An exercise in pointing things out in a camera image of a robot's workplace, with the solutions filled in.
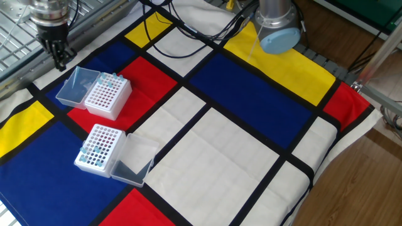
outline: red square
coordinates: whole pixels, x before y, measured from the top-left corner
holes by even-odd
[[[324,112],[340,122],[340,131],[342,132],[369,106],[370,103],[365,98],[342,82],[324,107]]]
[[[78,125],[90,132],[94,124],[127,130],[177,83],[150,62],[139,57],[118,75],[130,80],[133,92],[115,121],[73,109],[68,113]]]
[[[131,191],[100,225],[174,226],[166,216],[136,189]]]

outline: blue square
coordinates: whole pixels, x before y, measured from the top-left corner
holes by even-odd
[[[312,114],[221,54],[190,83],[285,149]]]
[[[133,57],[134,54],[135,52],[132,49],[117,41],[85,64],[83,68],[113,73],[118,67]]]
[[[64,85],[64,81],[60,84],[58,84],[55,88],[53,88],[51,91],[49,91],[46,96],[53,102],[57,107],[59,107],[61,110],[64,110],[67,106],[63,105],[58,101],[56,98],[56,95],[59,93],[59,91],[62,89]]]
[[[126,184],[74,165],[82,141],[57,122],[0,166],[0,192],[28,225],[88,225]]]

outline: plastic box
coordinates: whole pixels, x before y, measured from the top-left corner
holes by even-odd
[[[115,121],[131,92],[130,81],[102,73],[85,100],[91,114]]]
[[[86,109],[85,98],[99,78],[100,72],[75,67],[70,78],[65,81],[56,98],[64,105]]]
[[[158,148],[158,142],[128,134],[112,168],[112,178],[142,188]]]
[[[80,150],[74,165],[83,171],[109,178],[125,141],[124,131],[95,124],[82,147],[85,151]]]

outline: green panel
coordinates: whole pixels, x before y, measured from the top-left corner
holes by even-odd
[[[402,6],[401,0],[335,0],[337,3],[349,8],[362,17],[365,17],[380,27],[386,26],[388,20]],[[395,29],[394,22],[402,16],[396,16],[392,23],[387,25],[387,29]]]

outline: grid of holes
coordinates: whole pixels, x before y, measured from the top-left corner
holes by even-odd
[[[96,126],[94,131],[91,131],[87,139],[87,144],[84,146],[87,152],[81,154],[87,160],[87,164],[93,166],[99,160],[102,165],[109,159],[111,154],[112,144],[117,142],[117,134],[119,131],[102,126]],[[98,147],[100,152],[95,151],[95,147]]]
[[[89,96],[88,103],[99,107],[109,108],[112,100],[116,98],[117,91],[123,86],[120,78],[114,79],[113,75],[105,73],[106,78],[101,78],[102,85],[99,83],[92,89],[92,94]]]

